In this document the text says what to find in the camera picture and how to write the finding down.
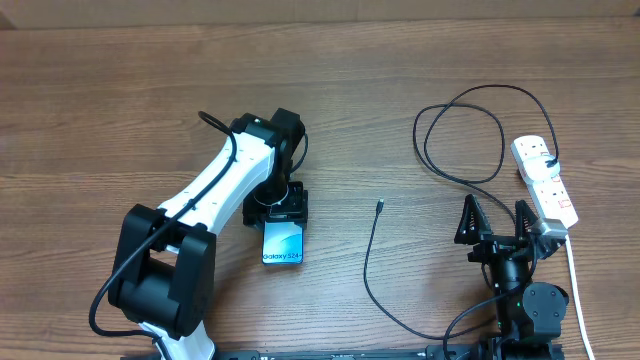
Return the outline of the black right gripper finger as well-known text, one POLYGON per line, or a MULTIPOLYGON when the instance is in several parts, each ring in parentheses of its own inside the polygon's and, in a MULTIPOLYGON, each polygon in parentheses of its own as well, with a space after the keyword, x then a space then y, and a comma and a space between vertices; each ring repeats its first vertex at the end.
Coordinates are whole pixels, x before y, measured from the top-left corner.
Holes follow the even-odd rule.
POLYGON ((524 200, 515 203, 515 210, 515 236, 519 239, 528 238, 538 217, 524 200))
POLYGON ((476 245, 492 234, 490 222, 473 194, 465 197, 462 216, 454 237, 455 244, 476 245))

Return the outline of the Galaxy S24 smartphone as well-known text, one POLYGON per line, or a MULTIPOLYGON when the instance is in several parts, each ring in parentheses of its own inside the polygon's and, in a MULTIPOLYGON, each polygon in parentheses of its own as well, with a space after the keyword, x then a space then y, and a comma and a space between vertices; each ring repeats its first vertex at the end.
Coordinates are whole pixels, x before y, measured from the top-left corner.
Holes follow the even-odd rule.
POLYGON ((267 222, 262 262, 266 265, 297 265, 303 262, 304 229, 293 222, 267 222))

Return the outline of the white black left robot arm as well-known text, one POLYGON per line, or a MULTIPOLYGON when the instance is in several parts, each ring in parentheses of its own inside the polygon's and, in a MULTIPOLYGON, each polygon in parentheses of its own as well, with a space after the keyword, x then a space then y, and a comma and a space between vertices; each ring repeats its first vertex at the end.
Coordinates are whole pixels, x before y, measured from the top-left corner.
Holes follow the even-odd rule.
POLYGON ((291 178, 293 155, 307 146, 301 117, 283 108, 269 119, 246 113, 226 125, 199 117, 226 142, 183 190, 156 208, 135 205, 124 217, 111 276, 90 307, 100 336, 144 336, 156 359, 212 359, 204 325, 214 288, 217 237, 236 210, 263 234, 266 265, 304 258, 308 192, 291 178))

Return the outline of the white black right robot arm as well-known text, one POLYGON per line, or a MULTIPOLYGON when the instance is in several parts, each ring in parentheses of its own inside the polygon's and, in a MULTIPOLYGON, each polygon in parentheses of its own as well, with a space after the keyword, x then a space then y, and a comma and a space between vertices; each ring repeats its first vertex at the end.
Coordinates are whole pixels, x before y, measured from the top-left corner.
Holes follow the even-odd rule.
POLYGON ((461 313, 447 330, 452 331, 466 315, 494 304, 499 331, 460 350, 444 345, 446 359, 452 355, 464 359, 564 357, 553 340, 561 335, 569 295, 559 286, 535 282, 533 275, 539 261, 565 245, 568 230, 557 219, 537 217, 523 200, 516 202, 515 210, 514 234, 496 235, 476 196, 465 197, 454 242, 470 245, 468 261, 489 270, 493 296, 461 313))

